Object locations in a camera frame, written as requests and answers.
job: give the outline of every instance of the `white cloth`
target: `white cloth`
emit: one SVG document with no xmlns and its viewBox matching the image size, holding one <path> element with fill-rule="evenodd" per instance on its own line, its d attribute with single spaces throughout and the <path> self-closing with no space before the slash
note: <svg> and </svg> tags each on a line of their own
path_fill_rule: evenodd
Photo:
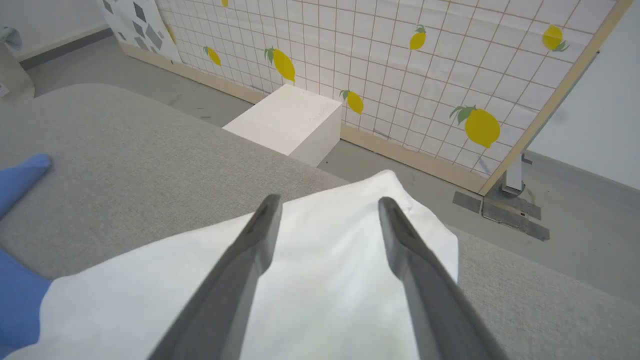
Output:
<svg viewBox="0 0 640 360">
<path fill-rule="evenodd" d="M 391 171 L 287 202 L 241 359 L 418 358 L 404 289 L 385 255 L 383 196 L 397 201 L 458 278 L 455 235 Z M 146 359 L 250 217 L 178 234 L 55 280 L 40 311 L 40 340 L 8 358 Z"/>
</svg>

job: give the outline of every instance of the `white box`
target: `white box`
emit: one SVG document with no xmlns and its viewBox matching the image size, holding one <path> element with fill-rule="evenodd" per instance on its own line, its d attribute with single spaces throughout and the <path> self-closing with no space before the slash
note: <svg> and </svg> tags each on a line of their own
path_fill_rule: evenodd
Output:
<svg viewBox="0 0 640 360">
<path fill-rule="evenodd" d="M 341 105 L 284 85 L 223 129 L 315 167 L 340 140 Z"/>
</svg>

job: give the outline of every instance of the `wooden baseboard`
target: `wooden baseboard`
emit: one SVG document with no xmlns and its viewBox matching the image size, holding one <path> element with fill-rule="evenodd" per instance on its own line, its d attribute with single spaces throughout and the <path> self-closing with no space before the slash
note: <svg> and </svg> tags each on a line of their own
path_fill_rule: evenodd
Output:
<svg viewBox="0 0 640 360">
<path fill-rule="evenodd" d="M 191 79 L 203 85 L 207 85 L 210 88 L 214 88 L 216 90 L 220 90 L 222 92 L 226 92 L 229 95 L 235 96 L 244 101 L 250 102 L 252 104 L 257 104 L 260 100 L 264 99 L 266 96 L 260 94 L 251 89 L 247 89 L 243 86 L 234 84 L 225 79 L 217 78 L 216 76 L 197 71 L 192 67 L 188 67 L 187 65 L 183 65 L 180 63 L 174 63 L 168 58 L 165 58 L 162 55 L 154 54 L 150 51 L 146 51 L 140 49 L 139 47 L 125 44 L 123 42 L 118 42 L 120 44 L 120 48 L 122 51 L 132 58 L 136 58 L 140 61 L 144 61 L 145 63 L 149 63 L 151 65 L 155 65 L 161 69 L 173 72 L 180 76 L 184 76 L 185 78 Z"/>
<path fill-rule="evenodd" d="M 252 104 L 257 104 L 260 100 L 266 97 L 263 94 L 239 86 L 225 79 L 220 79 L 216 76 L 200 72 L 188 67 L 187 65 L 174 63 L 164 56 L 142 50 L 139 47 L 121 42 L 120 47 L 126 55 L 129 55 L 132 58 L 136 58 L 164 70 L 184 76 L 185 78 L 197 81 L 203 85 L 226 92 L 229 95 L 233 95 Z M 424 171 L 427 174 L 437 176 L 440 179 L 458 185 L 474 193 L 479 192 L 486 182 L 485 178 L 469 171 L 464 171 L 462 168 L 436 160 L 435 158 L 419 152 L 409 151 L 394 143 L 349 126 L 342 126 L 342 129 L 340 130 L 340 138 L 420 171 Z"/>
</svg>

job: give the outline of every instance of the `yellow lemon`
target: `yellow lemon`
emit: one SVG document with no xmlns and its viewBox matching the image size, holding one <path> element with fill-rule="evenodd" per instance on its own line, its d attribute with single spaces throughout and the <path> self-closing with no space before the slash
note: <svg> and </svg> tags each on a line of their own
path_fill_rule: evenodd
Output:
<svg viewBox="0 0 640 360">
<path fill-rule="evenodd" d="M 269 56 L 269 62 L 275 65 L 276 70 L 283 78 L 296 82 L 296 68 L 293 67 L 291 59 L 285 53 L 273 46 L 264 50 L 264 57 Z"/>
<path fill-rule="evenodd" d="M 427 32 L 424 31 L 424 26 L 418 25 L 415 32 L 416 34 L 413 34 L 409 42 L 409 49 L 411 50 L 420 49 L 424 45 L 424 41 L 427 40 Z"/>
<path fill-rule="evenodd" d="M 563 41 L 562 30 L 555 25 L 549 25 L 542 34 L 542 44 L 551 51 L 565 51 L 569 48 L 569 45 Z"/>
<path fill-rule="evenodd" d="M 210 47 L 205 46 L 204 52 L 205 54 L 209 55 L 209 57 L 211 58 L 211 61 L 213 61 L 217 66 L 222 66 L 222 64 L 220 63 L 220 57 L 218 56 L 218 53 L 216 53 L 214 49 L 211 49 Z"/>
<path fill-rule="evenodd" d="M 167 32 L 169 32 L 169 36 L 171 37 L 171 40 L 173 40 L 173 43 L 175 44 L 175 35 L 173 34 L 173 30 L 171 29 L 171 26 L 167 25 L 166 30 Z"/>
<path fill-rule="evenodd" d="M 491 147 L 500 136 L 500 124 L 495 117 L 484 109 L 477 109 L 476 106 L 458 106 L 453 109 L 449 117 L 458 113 L 458 124 L 467 120 L 465 130 L 471 141 L 478 143 L 487 149 Z"/>
<path fill-rule="evenodd" d="M 171 40 L 173 40 L 173 43 L 175 44 L 175 35 L 173 34 L 173 30 L 171 29 L 171 26 L 169 26 L 169 24 L 166 23 L 165 19 L 163 17 L 161 17 L 162 22 L 164 24 L 164 26 L 166 27 L 166 32 L 169 33 L 169 36 L 171 37 Z"/>
<path fill-rule="evenodd" d="M 349 90 L 342 90 L 340 91 L 340 96 L 342 96 L 343 99 L 347 100 L 347 104 L 349 104 L 349 107 L 354 112 L 362 115 L 364 104 L 362 103 L 362 99 L 360 98 L 360 96 L 358 96 L 358 94 Z"/>
</svg>

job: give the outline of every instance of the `gray fabric upholstery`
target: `gray fabric upholstery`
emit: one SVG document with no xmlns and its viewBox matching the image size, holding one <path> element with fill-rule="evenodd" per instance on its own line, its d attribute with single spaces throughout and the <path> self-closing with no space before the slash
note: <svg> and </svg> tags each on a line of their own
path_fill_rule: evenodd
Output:
<svg viewBox="0 0 640 360">
<path fill-rule="evenodd" d="M 48 277 L 245 214 L 272 192 L 290 200 L 345 183 L 112 86 L 0 111 L 0 167 L 54 160 L 0 220 L 0 246 Z M 640 359 L 635 306 L 452 231 L 459 284 L 512 359 Z"/>
<path fill-rule="evenodd" d="M 511 359 L 640 359 L 635 305 L 449 229 L 458 284 Z"/>
<path fill-rule="evenodd" d="M 0 220 L 0 245 L 46 277 L 346 182 L 147 97 L 82 84 L 0 113 L 0 168 L 49 172 Z"/>
</svg>

